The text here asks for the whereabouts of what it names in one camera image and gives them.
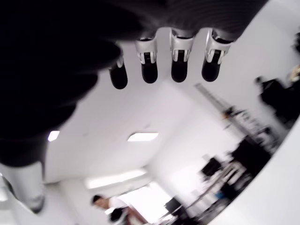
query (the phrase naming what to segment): dark hair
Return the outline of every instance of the dark hair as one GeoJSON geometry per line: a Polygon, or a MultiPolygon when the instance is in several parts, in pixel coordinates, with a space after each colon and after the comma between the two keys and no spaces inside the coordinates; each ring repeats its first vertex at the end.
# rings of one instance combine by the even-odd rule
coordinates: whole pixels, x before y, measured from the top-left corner
{"type": "Polygon", "coordinates": [[[95,202],[96,202],[98,199],[102,199],[102,198],[104,198],[104,197],[101,196],[101,195],[94,195],[94,196],[92,197],[91,204],[92,204],[92,205],[95,204],[95,202]]]}

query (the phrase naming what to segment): black equipment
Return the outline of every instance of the black equipment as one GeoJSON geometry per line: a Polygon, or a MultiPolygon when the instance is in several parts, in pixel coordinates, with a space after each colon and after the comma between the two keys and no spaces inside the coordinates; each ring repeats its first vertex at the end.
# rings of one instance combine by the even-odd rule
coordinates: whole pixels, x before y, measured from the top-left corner
{"type": "Polygon", "coordinates": [[[201,172],[206,177],[211,177],[214,175],[219,169],[222,168],[222,165],[217,161],[214,157],[209,160],[209,162],[203,167],[201,172]]]}

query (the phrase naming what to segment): black fingertip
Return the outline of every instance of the black fingertip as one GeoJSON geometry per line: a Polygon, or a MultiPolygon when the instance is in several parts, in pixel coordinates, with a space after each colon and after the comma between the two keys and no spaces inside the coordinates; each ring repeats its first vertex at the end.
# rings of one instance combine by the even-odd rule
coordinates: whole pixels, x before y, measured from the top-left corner
{"type": "Polygon", "coordinates": [[[124,64],[121,68],[115,65],[114,67],[112,67],[112,69],[109,70],[109,73],[112,84],[116,89],[121,90],[127,86],[128,78],[124,64]]]}
{"type": "Polygon", "coordinates": [[[183,82],[188,74],[188,62],[172,61],[171,76],[175,82],[183,82]]]}
{"type": "Polygon", "coordinates": [[[142,64],[142,77],[146,83],[154,83],[158,79],[158,67],[156,62],[142,64]]]}
{"type": "Polygon", "coordinates": [[[202,66],[202,77],[207,82],[213,82],[217,79],[220,71],[220,65],[214,62],[209,63],[204,58],[202,66]]]}

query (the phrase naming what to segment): window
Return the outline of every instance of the window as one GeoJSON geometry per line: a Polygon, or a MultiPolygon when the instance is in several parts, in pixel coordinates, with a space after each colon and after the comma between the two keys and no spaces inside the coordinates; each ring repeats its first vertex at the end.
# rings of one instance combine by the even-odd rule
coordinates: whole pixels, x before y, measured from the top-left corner
{"type": "Polygon", "coordinates": [[[152,182],[121,195],[120,199],[131,204],[149,223],[154,223],[168,213],[164,205],[171,197],[156,182],[152,182]]]}

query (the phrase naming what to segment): robotic finger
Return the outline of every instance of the robotic finger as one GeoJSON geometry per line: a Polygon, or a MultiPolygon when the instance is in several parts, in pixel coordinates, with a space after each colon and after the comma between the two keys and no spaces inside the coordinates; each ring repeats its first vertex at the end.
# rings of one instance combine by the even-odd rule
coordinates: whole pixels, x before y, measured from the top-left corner
{"type": "Polygon", "coordinates": [[[128,78],[124,64],[123,52],[117,62],[109,68],[109,74],[112,84],[116,89],[123,89],[127,86],[128,78]]]}
{"type": "Polygon", "coordinates": [[[188,58],[197,32],[171,29],[170,50],[172,54],[171,75],[175,82],[183,82],[188,73],[188,58]]]}
{"type": "Polygon", "coordinates": [[[156,63],[158,45],[156,33],[137,40],[135,48],[142,65],[142,77],[144,81],[146,83],[154,83],[158,78],[158,66],[156,63]]]}
{"type": "Polygon", "coordinates": [[[228,53],[232,40],[222,39],[213,29],[210,29],[206,38],[205,57],[202,66],[202,77],[208,82],[215,81],[219,75],[223,57],[228,53]]]}

